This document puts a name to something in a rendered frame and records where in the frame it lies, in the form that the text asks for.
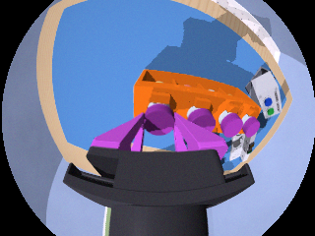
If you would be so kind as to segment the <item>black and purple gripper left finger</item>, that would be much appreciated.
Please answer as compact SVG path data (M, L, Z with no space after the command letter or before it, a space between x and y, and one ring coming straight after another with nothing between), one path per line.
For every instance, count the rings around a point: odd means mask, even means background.
M142 112L132 120L95 137L91 146L143 151L144 115L145 112ZM135 141L131 147L134 138Z

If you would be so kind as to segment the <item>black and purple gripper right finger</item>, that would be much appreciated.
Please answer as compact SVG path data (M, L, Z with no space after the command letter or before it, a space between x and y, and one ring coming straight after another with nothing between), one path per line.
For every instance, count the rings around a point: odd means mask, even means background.
M174 112L174 119L175 151L215 149L220 160L223 158L228 150L224 138L188 121L176 112Z

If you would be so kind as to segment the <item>blue flat mat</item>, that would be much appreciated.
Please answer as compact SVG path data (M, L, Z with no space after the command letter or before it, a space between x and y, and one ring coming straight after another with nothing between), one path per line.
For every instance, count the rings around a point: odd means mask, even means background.
M134 84L144 70L246 86L269 66L217 19L171 0L87 0L64 9L52 54L52 85L67 143L134 118ZM252 98L251 98L252 99Z

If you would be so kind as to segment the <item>white control panel with green and blue buttons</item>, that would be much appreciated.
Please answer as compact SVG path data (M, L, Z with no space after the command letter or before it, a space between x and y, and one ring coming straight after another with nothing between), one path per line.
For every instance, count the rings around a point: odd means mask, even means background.
M269 71L260 66L256 74L247 84L246 89L252 100L262 107L265 119L282 112L279 86L276 82L276 78L272 75L271 69Z

